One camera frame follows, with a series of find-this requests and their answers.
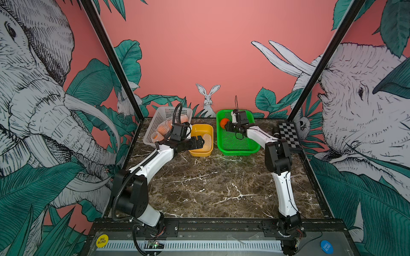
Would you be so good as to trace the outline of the white foam net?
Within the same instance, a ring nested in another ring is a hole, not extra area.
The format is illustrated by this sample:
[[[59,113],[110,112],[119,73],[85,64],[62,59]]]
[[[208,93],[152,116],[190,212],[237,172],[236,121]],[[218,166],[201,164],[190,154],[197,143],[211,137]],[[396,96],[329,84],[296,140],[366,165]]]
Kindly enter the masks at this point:
[[[210,134],[208,134],[208,133],[205,133],[202,138],[204,139],[204,146],[203,146],[202,149],[203,149],[205,152],[211,151],[211,149],[212,149],[212,144],[213,144],[212,136],[211,136]]]

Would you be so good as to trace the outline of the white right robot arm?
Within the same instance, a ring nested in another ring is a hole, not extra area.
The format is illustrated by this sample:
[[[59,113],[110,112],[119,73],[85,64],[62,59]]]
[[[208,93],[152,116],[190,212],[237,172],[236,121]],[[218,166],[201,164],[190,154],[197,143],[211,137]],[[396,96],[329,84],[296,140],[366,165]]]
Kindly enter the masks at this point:
[[[278,197],[278,230],[283,237],[304,236],[301,214],[294,200],[291,187],[290,172],[292,155],[288,142],[276,138],[263,131],[255,123],[251,123],[245,111],[235,109],[231,119],[224,118],[220,127],[227,132],[239,133],[258,143],[265,150],[265,166],[272,174]]]

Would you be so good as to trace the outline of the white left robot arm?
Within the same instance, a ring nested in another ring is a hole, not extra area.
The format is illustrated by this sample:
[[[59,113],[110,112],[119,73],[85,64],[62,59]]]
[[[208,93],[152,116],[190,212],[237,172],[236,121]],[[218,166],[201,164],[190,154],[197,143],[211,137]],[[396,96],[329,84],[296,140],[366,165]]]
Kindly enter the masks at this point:
[[[136,221],[154,229],[163,228],[163,214],[149,204],[148,184],[175,155],[187,150],[202,149],[202,136],[181,141],[163,139],[142,162],[114,177],[111,190],[111,214],[114,221]]]

